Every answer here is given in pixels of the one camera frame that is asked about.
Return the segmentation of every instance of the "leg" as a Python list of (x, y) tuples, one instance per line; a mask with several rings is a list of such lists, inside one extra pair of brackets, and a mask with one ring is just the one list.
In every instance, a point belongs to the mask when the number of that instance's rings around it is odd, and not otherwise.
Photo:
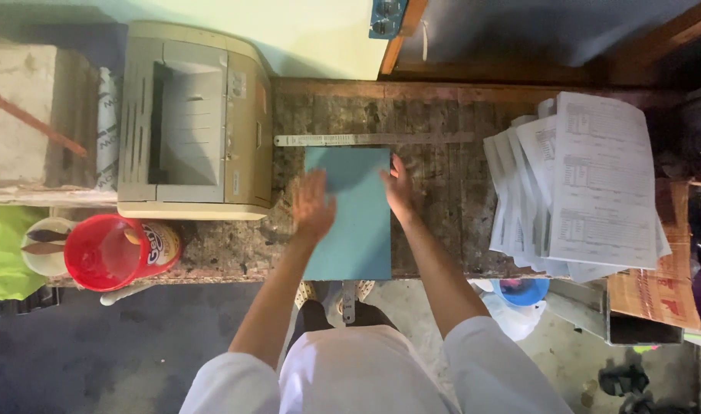
[(305, 332), (322, 331), (332, 328), (334, 328), (334, 326), (327, 322), (323, 304), (310, 299), (302, 305), (297, 314), (295, 332), (291, 334), (290, 343), (286, 347), (286, 351), (289, 352), (291, 346), (297, 342)]
[(376, 306), (364, 304), (361, 301), (355, 301), (355, 322), (346, 326), (373, 326), (387, 325), (398, 331), (397, 327), (392, 324), (381, 309)]

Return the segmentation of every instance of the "white bowl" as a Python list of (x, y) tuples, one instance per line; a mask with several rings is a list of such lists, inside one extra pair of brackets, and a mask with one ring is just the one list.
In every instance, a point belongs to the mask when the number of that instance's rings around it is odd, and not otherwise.
[[(47, 217), (39, 220), (32, 225), (26, 234), (33, 230), (53, 230), (59, 233), (68, 233), (76, 222), (63, 219), (61, 217)], [(21, 241), (21, 247), (26, 247), (35, 243), (24, 234), (24, 239)], [(53, 241), (57, 245), (63, 245), (64, 241)], [(34, 272), (47, 277), (59, 276), (67, 273), (67, 267), (64, 265), (64, 252), (52, 254), (31, 254), (21, 250), (21, 255), (24, 258), (26, 266)]]

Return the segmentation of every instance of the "red plastic container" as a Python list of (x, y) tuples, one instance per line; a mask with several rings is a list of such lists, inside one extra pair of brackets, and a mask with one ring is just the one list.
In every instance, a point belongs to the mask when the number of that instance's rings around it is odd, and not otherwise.
[[(137, 244), (126, 237), (128, 229), (137, 236)], [(69, 274), (83, 287), (98, 292), (164, 272), (181, 254), (179, 236), (168, 225), (118, 214), (100, 214), (80, 222), (64, 244)]]

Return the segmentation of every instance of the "hand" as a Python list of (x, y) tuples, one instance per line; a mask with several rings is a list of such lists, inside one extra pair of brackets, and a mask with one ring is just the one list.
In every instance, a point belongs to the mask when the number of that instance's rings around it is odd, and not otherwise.
[(335, 197), (325, 200), (326, 173), (313, 169), (296, 181), (291, 206), (291, 217), (297, 233), (306, 234), (319, 242), (335, 221)]
[(387, 173), (381, 170), (378, 172), (378, 175), (382, 178), (389, 207), (392, 208), (397, 220), (404, 224), (410, 221), (415, 213), (415, 208), (411, 202), (411, 177), (407, 174), (399, 155), (392, 155), (392, 165), (391, 171)]

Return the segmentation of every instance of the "blue cardboard sheet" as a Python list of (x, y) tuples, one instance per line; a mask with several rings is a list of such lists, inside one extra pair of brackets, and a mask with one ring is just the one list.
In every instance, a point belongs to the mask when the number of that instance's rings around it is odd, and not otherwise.
[(385, 280), (392, 276), (391, 211), (378, 177), (388, 148), (308, 146), (305, 170), (327, 171), (335, 223), (309, 259), (305, 280)]

